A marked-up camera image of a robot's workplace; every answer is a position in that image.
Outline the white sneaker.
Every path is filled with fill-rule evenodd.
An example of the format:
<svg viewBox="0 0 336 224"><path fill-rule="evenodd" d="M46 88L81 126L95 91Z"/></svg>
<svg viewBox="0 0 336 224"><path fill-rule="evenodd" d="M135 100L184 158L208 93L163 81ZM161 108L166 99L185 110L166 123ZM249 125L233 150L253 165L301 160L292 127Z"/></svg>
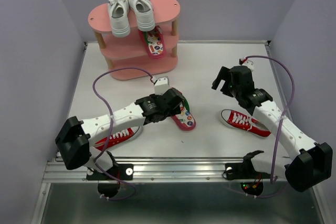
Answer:
<svg viewBox="0 0 336 224"><path fill-rule="evenodd" d="M128 0L108 0L110 26L115 37L122 38L130 34L128 13Z"/></svg>
<svg viewBox="0 0 336 224"><path fill-rule="evenodd" d="M154 9L150 0L128 0L136 17L140 31L151 31L155 28Z"/></svg>

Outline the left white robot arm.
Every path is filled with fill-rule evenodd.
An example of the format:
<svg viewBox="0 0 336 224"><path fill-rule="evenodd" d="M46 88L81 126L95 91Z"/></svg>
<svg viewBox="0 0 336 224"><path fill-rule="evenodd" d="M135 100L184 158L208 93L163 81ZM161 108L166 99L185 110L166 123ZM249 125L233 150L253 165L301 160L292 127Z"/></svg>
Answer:
<svg viewBox="0 0 336 224"><path fill-rule="evenodd" d="M131 127L157 123L181 113L180 105L185 99L175 88L164 94L151 94L140 98L112 115L78 120L68 118L56 137L56 145L68 170L81 166L98 171L104 178L116 175L117 163L107 151L100 151L94 145L122 130Z"/></svg>

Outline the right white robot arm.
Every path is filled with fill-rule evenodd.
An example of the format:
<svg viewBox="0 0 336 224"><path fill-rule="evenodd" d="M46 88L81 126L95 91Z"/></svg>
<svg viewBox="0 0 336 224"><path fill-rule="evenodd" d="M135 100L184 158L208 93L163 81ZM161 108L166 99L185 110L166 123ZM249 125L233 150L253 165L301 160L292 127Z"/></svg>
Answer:
<svg viewBox="0 0 336 224"><path fill-rule="evenodd" d="M240 163L228 163L223 177L227 180L283 178L298 192L303 192L331 177L333 150L327 143L318 143L305 135L280 110L264 89L256 89L252 70L247 66L221 67L212 89L224 84L221 93L235 98L248 114L224 109L219 118L234 129L261 137L274 135L288 156L268 157L262 150L246 154Z"/></svg>

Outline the pink patterned flip-flop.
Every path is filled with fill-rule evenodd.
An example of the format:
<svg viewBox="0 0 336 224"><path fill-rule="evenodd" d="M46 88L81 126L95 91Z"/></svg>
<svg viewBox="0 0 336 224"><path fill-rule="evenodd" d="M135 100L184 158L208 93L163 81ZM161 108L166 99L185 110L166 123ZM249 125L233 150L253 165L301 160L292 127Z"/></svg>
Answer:
<svg viewBox="0 0 336 224"><path fill-rule="evenodd" d="M150 59L159 60L166 55L163 31L160 26L155 26L151 31L138 30L138 34Z"/></svg>
<svg viewBox="0 0 336 224"><path fill-rule="evenodd" d="M184 98L184 103L180 104L180 114L174 115L171 119L177 125L177 127L182 131L192 131L196 127L196 120L190 112L190 106L186 97L180 92Z"/></svg>

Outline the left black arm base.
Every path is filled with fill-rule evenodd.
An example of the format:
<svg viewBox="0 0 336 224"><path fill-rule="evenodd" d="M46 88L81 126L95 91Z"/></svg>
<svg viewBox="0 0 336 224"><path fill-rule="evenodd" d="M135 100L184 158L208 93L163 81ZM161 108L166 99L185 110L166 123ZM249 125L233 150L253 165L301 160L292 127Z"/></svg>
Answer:
<svg viewBox="0 0 336 224"><path fill-rule="evenodd" d="M86 180L97 181L97 192L101 199L117 201L129 199L136 193L130 183L133 179L133 164L119 164L114 156L106 151L87 168Z"/></svg>

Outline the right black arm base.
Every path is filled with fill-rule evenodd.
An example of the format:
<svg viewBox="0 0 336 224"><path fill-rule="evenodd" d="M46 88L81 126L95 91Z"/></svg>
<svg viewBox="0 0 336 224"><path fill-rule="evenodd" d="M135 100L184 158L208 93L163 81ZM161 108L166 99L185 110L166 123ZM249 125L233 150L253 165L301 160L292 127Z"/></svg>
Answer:
<svg viewBox="0 0 336 224"><path fill-rule="evenodd" d="M226 163L222 177L226 180L254 179L253 182L241 182L240 186L245 195L260 197L264 189L262 179L269 179L270 172L256 171L252 161L255 161L256 156L261 157L262 153L264 151L253 151L246 154L240 163Z"/></svg>

